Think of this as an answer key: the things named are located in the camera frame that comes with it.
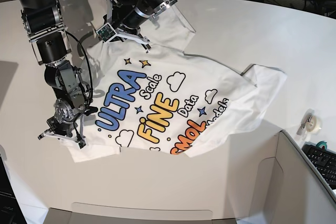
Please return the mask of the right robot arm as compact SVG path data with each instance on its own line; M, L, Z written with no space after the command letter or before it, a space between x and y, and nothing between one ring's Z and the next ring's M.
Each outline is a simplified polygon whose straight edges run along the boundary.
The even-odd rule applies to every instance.
M59 0L20 0L22 20L39 65L45 66L44 78L55 96L55 114L47 120L49 128L39 135L86 145L83 135L85 116L97 112L92 107L93 83L82 79L82 70L66 56L71 53Z

